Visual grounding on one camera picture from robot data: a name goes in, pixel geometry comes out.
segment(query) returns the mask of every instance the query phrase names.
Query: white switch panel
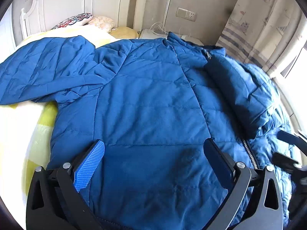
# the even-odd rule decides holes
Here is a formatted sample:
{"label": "white switch panel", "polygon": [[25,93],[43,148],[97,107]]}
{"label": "white switch panel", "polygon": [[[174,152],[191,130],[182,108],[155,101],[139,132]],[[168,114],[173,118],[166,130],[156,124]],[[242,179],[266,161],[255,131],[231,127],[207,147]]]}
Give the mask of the white switch panel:
{"label": "white switch panel", "polygon": [[180,7],[177,9],[176,16],[193,22],[196,20],[195,12]]}

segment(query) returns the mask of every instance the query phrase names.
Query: yellow and white checkered bedding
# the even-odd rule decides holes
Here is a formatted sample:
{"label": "yellow and white checkered bedding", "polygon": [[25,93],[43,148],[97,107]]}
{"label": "yellow and white checkered bedding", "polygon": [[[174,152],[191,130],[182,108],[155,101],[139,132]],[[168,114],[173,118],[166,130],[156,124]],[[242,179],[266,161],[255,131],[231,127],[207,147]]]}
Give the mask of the yellow and white checkered bedding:
{"label": "yellow and white checkered bedding", "polygon": [[[18,48],[44,37],[82,35],[100,47],[117,41],[95,26],[67,27],[38,33]],[[50,138],[57,115],[56,102],[0,106],[0,196],[16,221],[26,229],[26,201],[36,166],[47,166]]]}

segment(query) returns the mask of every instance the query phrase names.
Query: headboard panel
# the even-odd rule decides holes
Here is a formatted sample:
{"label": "headboard panel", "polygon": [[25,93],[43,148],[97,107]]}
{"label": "headboard panel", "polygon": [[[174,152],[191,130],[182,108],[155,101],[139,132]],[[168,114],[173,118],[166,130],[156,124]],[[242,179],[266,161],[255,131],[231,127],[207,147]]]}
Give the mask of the headboard panel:
{"label": "headboard panel", "polygon": [[[134,29],[142,29],[146,0],[137,0]],[[80,13],[93,16],[107,16],[115,22],[115,27],[127,25],[130,0],[33,0],[28,12],[21,10],[20,22],[25,39],[31,34],[50,30],[68,17]]]}

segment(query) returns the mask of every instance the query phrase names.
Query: silver zipper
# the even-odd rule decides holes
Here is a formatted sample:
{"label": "silver zipper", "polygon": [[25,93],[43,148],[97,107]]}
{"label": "silver zipper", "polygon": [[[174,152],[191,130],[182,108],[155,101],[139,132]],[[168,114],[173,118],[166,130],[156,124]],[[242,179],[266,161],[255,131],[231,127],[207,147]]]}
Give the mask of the silver zipper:
{"label": "silver zipper", "polygon": [[248,153],[248,155],[249,155],[249,157],[251,159],[251,163],[253,164],[254,169],[258,169],[258,165],[257,165],[256,159],[255,159],[253,153],[251,152],[251,149],[249,148],[246,140],[242,139],[242,143],[243,143],[243,146],[244,146],[246,152]]}

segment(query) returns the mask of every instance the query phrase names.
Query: white bedside table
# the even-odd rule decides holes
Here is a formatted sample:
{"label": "white bedside table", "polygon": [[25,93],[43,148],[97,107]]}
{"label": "white bedside table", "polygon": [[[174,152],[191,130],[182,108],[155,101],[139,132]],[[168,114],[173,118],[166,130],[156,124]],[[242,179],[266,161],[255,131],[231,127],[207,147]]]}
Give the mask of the white bedside table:
{"label": "white bedside table", "polygon": [[[140,36],[140,39],[157,39],[157,38],[167,38],[167,35],[165,36],[159,36],[159,35],[156,35],[154,34],[153,32],[149,31],[149,29],[144,29],[141,33],[141,36]],[[193,37],[189,37],[187,35],[183,35],[181,37],[181,39],[185,40],[185,41],[190,41],[190,42],[193,42],[194,44],[197,44],[199,46],[203,46],[204,44],[199,40],[199,39],[196,39],[196,38],[193,38]]]}

